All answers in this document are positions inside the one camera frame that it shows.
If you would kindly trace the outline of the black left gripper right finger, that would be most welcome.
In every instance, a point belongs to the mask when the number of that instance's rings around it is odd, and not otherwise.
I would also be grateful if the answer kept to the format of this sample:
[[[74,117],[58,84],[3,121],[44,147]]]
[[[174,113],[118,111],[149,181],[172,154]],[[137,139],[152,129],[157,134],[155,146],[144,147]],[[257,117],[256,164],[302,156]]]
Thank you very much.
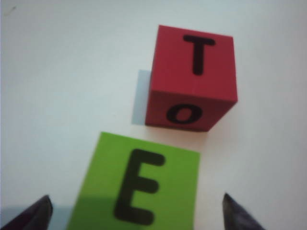
[[[225,230],[264,230],[228,193],[224,194],[222,206]]]

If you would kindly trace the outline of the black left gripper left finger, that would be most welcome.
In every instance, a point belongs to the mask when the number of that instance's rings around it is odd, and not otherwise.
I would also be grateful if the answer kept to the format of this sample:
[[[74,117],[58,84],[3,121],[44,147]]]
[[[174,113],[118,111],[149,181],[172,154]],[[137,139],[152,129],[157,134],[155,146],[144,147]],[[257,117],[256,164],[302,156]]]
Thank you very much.
[[[50,197],[44,195],[1,227],[1,230],[47,230],[52,214]]]

